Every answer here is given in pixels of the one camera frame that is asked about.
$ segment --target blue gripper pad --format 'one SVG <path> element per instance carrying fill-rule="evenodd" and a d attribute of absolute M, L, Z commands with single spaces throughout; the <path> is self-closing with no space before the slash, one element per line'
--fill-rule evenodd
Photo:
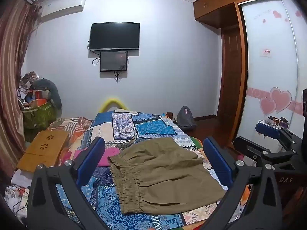
<path fill-rule="evenodd" d="M 95 137 L 87 150 L 80 152 L 80 154 L 76 157 L 76 164 L 81 161 L 77 169 L 78 178 L 76 181 L 76 186 L 79 189 L 88 184 L 95 168 L 97 167 L 97 164 L 104 154 L 105 149 L 106 144 L 104 139 L 101 137 Z"/>
<path fill-rule="evenodd" d="M 279 139 L 279 130 L 264 123 L 257 123 L 256 131 L 273 139 Z"/>
<path fill-rule="evenodd" d="M 221 184 L 227 186 L 228 188 L 232 187 L 232 170 L 222 156 L 222 154 L 228 155 L 229 153 L 225 153 L 225 151 L 221 149 L 221 147 L 212 137 L 206 138 L 204 140 L 203 150 Z M 231 156 L 227 157 L 230 160 L 230 165 L 234 165 L 234 159 Z"/>

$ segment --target metal screw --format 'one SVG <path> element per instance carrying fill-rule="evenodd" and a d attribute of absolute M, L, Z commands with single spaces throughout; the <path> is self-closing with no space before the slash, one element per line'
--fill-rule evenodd
<path fill-rule="evenodd" d="M 64 162 L 64 165 L 65 166 L 70 166 L 71 164 L 73 163 L 73 160 L 66 160 L 65 162 Z"/>
<path fill-rule="evenodd" d="M 38 164 L 36 167 L 37 167 L 39 170 L 41 170 L 41 169 L 44 167 L 44 165 L 41 163 L 41 164 Z"/>
<path fill-rule="evenodd" d="M 272 166 L 271 166 L 270 164 L 267 163 L 267 164 L 266 164 L 266 169 L 267 169 L 267 170 L 271 170 L 271 169 L 272 169 Z"/>
<path fill-rule="evenodd" d="M 236 164 L 237 164 L 238 166 L 244 166 L 244 162 L 243 162 L 242 160 L 237 160 L 237 161 L 236 161 Z"/>

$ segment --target black monitor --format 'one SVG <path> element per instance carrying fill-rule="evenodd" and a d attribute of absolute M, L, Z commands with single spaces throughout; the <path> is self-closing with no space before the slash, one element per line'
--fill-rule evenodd
<path fill-rule="evenodd" d="M 128 62 L 127 51 L 107 51 L 100 53 L 100 72 L 126 71 Z"/>
<path fill-rule="evenodd" d="M 90 34 L 89 50 L 139 49 L 139 41 L 139 23 L 93 23 Z"/>

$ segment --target air conditioner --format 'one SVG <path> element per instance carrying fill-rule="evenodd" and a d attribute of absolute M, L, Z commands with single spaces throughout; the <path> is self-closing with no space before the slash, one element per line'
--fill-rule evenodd
<path fill-rule="evenodd" d="M 41 13 L 42 22 L 65 16 L 72 13 L 82 12 L 85 0 L 57 0 L 47 3 Z"/>

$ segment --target curtain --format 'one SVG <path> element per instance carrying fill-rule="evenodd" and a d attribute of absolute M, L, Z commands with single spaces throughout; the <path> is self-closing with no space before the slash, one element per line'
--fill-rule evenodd
<path fill-rule="evenodd" d="M 12 0 L 0 18 L 0 168 L 9 177 L 25 151 L 17 88 L 38 10 L 35 3 Z"/>

